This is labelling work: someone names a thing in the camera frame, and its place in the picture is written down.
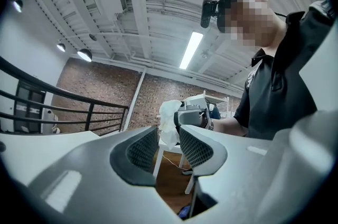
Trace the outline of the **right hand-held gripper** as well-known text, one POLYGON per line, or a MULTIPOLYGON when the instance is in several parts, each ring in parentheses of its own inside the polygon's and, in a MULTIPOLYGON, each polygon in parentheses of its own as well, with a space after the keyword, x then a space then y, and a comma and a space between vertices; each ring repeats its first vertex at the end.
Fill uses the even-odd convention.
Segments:
POLYGON ((181 103, 180 108, 174 113, 174 124, 177 128, 182 125, 192 125, 200 128, 210 128, 211 120, 209 110, 199 105, 181 103))

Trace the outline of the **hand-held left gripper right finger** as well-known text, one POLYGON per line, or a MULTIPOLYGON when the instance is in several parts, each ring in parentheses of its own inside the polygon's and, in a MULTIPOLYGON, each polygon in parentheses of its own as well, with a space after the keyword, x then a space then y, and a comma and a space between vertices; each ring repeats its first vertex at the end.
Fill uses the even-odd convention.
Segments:
POLYGON ((191 218, 253 218, 262 191, 255 185, 270 141, 184 125, 181 150, 193 169, 191 218))

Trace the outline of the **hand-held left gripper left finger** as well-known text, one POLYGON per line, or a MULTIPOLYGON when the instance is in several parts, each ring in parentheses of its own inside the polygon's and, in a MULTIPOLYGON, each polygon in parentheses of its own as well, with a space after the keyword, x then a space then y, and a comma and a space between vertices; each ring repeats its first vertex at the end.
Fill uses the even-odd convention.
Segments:
POLYGON ((64 223, 177 223, 155 189, 157 128, 101 137, 44 169, 29 189, 64 223))

